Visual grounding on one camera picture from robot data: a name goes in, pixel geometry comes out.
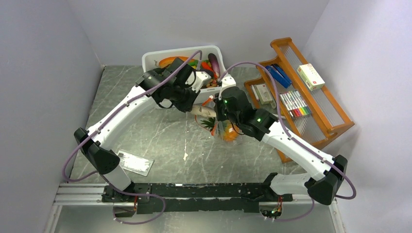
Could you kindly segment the toy grey fish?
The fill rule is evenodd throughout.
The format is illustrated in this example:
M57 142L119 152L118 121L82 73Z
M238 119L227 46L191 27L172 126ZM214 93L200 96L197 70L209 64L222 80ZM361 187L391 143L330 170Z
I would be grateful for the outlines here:
M190 113L201 117L216 117L214 109L202 105L194 105Z

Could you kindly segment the clear zip top bag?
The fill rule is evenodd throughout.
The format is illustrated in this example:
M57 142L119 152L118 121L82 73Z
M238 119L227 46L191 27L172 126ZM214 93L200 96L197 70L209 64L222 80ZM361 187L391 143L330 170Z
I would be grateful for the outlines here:
M235 143L239 139L239 128L229 120L218 121L214 110L215 102L213 96L209 96L201 104L194 105L192 112L195 122L210 134L227 143Z

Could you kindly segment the toy pineapple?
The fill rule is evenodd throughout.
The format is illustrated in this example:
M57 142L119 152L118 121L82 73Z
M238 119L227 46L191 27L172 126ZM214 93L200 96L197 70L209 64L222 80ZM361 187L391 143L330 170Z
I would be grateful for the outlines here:
M240 136L238 127L229 120L217 121L214 117L208 117L200 121L200 126L224 142L234 142Z

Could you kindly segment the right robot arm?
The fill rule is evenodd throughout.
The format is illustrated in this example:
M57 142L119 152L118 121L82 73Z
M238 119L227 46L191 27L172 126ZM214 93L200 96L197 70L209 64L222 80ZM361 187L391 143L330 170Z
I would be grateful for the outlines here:
M254 108L238 87L215 94L213 101L219 121L229 120L242 134L274 147L305 170L300 175L275 175L262 188L266 200L283 194L307 194L320 204L330 205L337 197L348 163L344 156L332 156L303 140L271 112Z

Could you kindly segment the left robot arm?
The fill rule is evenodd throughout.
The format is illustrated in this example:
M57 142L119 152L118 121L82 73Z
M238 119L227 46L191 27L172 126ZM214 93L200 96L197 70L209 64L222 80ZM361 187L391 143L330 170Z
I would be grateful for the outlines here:
M207 73L175 58L165 68L144 72L126 97L104 118L88 129L78 128L74 132L78 150L116 188L115 196L121 201L130 201L135 189L121 167L120 157L112 150L117 138L143 113L163 100L169 100L181 112L190 112L209 78Z

